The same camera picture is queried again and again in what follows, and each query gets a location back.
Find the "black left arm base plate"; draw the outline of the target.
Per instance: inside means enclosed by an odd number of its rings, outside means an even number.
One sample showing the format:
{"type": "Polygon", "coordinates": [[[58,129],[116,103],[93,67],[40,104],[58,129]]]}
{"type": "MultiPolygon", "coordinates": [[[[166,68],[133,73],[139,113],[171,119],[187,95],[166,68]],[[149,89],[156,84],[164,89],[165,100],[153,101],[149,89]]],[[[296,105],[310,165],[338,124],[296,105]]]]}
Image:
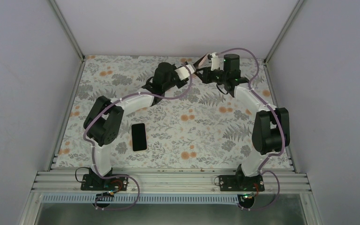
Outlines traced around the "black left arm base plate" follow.
{"type": "Polygon", "coordinates": [[[83,176],[81,187],[82,191],[126,191],[128,178],[114,177],[111,179],[102,179],[95,174],[85,174],[83,176]]]}

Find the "aluminium front rail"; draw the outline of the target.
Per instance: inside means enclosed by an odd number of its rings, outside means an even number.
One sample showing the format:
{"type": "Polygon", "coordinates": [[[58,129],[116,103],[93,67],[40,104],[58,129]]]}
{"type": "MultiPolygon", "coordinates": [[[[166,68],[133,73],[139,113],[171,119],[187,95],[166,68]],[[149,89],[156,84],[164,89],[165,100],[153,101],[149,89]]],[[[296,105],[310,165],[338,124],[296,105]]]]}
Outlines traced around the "aluminium front rail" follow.
{"type": "MultiPolygon", "coordinates": [[[[80,192],[80,180],[87,169],[76,171],[54,169],[37,172],[32,192],[80,192]]],[[[218,176],[230,175],[232,170],[153,170],[127,169],[123,171],[133,177],[141,188],[142,194],[219,194],[218,176]]],[[[274,170],[274,175],[263,176],[266,194],[274,194],[278,189],[282,194],[309,194],[311,186],[304,173],[289,170],[274,170]]]]}

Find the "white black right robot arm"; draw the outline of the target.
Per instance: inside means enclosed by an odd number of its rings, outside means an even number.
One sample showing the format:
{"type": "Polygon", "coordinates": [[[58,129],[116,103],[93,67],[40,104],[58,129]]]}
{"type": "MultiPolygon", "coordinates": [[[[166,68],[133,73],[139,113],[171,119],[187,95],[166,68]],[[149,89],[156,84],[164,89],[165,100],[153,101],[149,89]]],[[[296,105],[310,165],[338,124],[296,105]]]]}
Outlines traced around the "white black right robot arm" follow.
{"type": "Polygon", "coordinates": [[[240,57],[226,54],[220,68],[217,53],[206,54],[194,63],[196,75],[203,83],[223,85],[225,92],[242,101],[254,115],[252,150],[234,176],[225,179],[222,190],[246,191],[262,182],[262,168],[270,157],[280,156],[290,142],[289,112],[268,103],[252,88],[251,80],[241,76],[240,57]]]}

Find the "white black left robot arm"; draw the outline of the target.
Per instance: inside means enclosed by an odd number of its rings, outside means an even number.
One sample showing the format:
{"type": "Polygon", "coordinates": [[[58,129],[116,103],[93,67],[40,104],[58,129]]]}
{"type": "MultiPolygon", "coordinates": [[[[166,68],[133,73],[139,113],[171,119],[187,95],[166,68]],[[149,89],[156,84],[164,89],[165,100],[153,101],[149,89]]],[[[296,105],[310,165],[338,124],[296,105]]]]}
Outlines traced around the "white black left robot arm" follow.
{"type": "Polygon", "coordinates": [[[117,99],[105,96],[97,98],[83,124],[83,138],[92,147],[92,165],[84,184],[101,190],[110,187],[112,165],[106,147],[117,138],[122,118],[139,109],[154,106],[162,99],[169,100],[165,93],[174,86],[181,88],[186,84],[191,85],[188,80],[192,79],[195,71],[196,66],[192,64],[184,63],[176,67],[162,62],[137,92],[117,99]]]}

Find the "pink phone case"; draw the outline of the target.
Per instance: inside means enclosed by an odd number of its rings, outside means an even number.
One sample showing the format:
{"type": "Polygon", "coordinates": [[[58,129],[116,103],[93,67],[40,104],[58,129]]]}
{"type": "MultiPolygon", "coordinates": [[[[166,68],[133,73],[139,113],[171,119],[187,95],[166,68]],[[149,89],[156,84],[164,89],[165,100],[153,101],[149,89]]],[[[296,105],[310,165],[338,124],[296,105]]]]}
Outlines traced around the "pink phone case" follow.
{"type": "Polygon", "coordinates": [[[204,56],[202,56],[201,58],[199,58],[199,59],[193,64],[195,70],[198,70],[198,69],[200,69],[200,68],[203,67],[203,65],[204,65],[205,61],[208,59],[208,56],[209,56],[209,55],[210,55],[209,53],[206,53],[204,56]]]}

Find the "black smartphone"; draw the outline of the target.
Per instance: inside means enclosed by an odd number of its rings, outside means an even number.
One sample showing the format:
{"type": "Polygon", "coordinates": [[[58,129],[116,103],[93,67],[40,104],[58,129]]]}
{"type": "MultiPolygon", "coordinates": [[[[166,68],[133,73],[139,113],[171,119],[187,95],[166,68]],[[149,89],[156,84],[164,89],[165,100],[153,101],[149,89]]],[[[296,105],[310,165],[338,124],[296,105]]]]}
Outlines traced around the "black smartphone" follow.
{"type": "Polygon", "coordinates": [[[146,126],[144,123],[131,125],[132,150],[134,152],[147,150],[146,126]]]}

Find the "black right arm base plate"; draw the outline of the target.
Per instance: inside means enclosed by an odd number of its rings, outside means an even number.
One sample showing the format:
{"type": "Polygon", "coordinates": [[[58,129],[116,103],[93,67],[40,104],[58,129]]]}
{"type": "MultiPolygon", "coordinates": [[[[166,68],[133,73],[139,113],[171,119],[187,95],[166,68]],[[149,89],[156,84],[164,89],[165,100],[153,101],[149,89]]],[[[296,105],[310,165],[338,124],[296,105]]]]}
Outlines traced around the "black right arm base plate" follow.
{"type": "Polygon", "coordinates": [[[237,177],[235,175],[220,175],[219,187],[222,192],[252,192],[264,191],[264,181],[261,175],[253,177],[237,177]]]}

